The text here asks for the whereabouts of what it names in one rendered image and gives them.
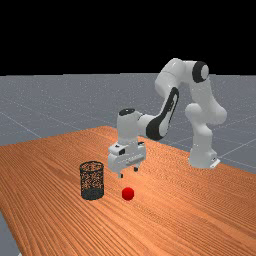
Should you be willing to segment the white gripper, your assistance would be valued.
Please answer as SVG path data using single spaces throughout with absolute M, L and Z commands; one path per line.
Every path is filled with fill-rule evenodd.
M 138 172 L 140 163 L 146 159 L 146 146 L 144 142 L 131 142 L 121 145 L 118 142 L 108 149 L 108 168 L 117 173 L 119 178 L 123 178 L 123 169 L 134 167 L 134 172 Z

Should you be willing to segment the red ball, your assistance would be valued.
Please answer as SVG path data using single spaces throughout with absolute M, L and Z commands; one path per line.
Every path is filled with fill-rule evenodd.
M 126 187 L 122 190 L 122 198 L 124 200 L 132 200 L 134 197 L 134 190 L 131 187 Z

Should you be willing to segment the dark mesh basket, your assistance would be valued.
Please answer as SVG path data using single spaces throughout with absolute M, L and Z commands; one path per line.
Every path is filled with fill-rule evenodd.
M 98 200 L 104 196 L 104 165 L 98 161 L 84 162 L 79 167 L 81 196 Z

